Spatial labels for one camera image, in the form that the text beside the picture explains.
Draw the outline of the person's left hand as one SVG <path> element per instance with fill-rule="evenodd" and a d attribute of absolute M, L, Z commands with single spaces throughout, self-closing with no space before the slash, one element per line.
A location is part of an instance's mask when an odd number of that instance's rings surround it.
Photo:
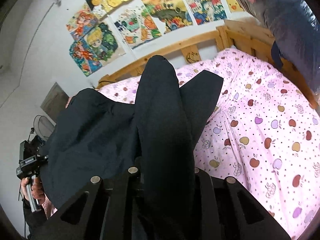
<path fill-rule="evenodd" d="M 26 186 L 28 185 L 29 179 L 28 178 L 23 178 L 21 180 L 21 190 L 24 195 L 24 198 L 29 201 L 28 193 L 27 193 L 27 188 Z M 34 179 L 34 183 L 31 187 L 31 195 L 34 199 L 37 199 L 39 201 L 39 204 L 42 205 L 46 199 L 44 190 L 43 190 L 43 185 L 40 177 L 36 177 Z"/>

